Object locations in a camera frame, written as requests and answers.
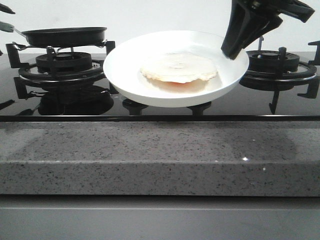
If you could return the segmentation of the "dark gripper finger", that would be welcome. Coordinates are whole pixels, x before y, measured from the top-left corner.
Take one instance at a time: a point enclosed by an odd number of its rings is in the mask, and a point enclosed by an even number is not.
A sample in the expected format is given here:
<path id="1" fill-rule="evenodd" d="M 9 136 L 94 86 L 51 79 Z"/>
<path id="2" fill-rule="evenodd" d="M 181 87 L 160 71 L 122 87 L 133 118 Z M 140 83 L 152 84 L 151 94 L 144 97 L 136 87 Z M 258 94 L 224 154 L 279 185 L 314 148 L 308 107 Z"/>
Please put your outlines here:
<path id="1" fill-rule="evenodd" d="M 8 6 L 0 3 L 0 11 L 7 14 L 15 14 L 15 12 Z"/>

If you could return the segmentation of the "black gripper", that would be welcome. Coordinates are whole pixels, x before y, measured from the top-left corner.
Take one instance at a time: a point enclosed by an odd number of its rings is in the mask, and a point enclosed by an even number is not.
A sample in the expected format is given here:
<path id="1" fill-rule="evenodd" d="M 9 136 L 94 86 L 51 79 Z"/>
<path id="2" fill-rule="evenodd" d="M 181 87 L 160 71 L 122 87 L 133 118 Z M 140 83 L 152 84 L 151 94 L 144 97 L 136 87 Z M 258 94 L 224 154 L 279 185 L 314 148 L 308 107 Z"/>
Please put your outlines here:
<path id="1" fill-rule="evenodd" d="M 221 50 L 234 60 L 242 49 L 281 25 L 279 14 L 306 23 L 314 12 L 299 0 L 233 0 Z"/>

